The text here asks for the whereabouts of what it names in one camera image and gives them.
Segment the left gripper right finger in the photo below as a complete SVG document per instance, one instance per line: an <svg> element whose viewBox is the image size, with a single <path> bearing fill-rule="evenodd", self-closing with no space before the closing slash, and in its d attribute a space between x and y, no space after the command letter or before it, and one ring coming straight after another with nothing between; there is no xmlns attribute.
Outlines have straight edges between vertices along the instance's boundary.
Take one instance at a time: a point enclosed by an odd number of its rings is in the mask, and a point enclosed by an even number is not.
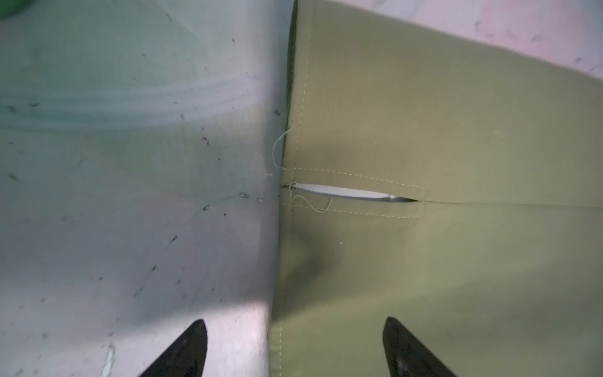
<svg viewBox="0 0 603 377"><path fill-rule="evenodd" d="M383 345L392 377L456 377L394 317L386 319Z"/></svg>

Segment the olive green skirt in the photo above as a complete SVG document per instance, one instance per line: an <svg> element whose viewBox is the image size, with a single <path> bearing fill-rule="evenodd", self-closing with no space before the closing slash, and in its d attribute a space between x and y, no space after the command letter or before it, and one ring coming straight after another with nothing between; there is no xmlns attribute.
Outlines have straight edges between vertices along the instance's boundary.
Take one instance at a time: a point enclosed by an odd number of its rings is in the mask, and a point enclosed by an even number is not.
<svg viewBox="0 0 603 377"><path fill-rule="evenodd" d="M602 374L602 83L331 1L287 63L272 376Z"/></svg>

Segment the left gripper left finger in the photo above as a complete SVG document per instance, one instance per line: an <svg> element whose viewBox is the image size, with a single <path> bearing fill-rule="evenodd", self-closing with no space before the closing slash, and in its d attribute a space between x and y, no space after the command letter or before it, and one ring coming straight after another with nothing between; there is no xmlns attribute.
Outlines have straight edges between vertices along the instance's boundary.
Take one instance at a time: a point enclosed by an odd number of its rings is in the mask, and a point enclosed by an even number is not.
<svg viewBox="0 0 603 377"><path fill-rule="evenodd" d="M204 320L194 321L140 377L202 377L208 334Z"/></svg>

